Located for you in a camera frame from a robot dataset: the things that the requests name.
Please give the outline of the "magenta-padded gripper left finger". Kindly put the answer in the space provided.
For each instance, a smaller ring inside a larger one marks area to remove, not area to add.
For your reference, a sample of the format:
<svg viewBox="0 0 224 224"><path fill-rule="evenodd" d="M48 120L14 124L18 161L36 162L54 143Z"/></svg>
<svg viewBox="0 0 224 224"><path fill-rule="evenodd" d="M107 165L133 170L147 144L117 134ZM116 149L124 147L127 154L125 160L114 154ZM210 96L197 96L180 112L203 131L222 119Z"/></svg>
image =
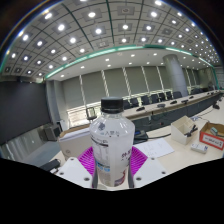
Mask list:
<svg viewBox="0 0 224 224"><path fill-rule="evenodd" d="M96 188L97 171L93 149L86 149L78 157L70 157L59 169L57 176L84 188Z"/></svg>

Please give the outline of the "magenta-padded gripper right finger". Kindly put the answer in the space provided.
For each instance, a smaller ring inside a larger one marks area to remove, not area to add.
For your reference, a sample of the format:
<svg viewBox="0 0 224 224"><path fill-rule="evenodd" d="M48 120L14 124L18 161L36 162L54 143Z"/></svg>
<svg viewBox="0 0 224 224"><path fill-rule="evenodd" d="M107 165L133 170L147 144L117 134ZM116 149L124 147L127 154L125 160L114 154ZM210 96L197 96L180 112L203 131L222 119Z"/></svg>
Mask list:
<svg viewBox="0 0 224 224"><path fill-rule="evenodd" d="M132 147L129 161L128 185L140 188L167 175L166 169L154 157L147 157L136 147Z"/></svg>

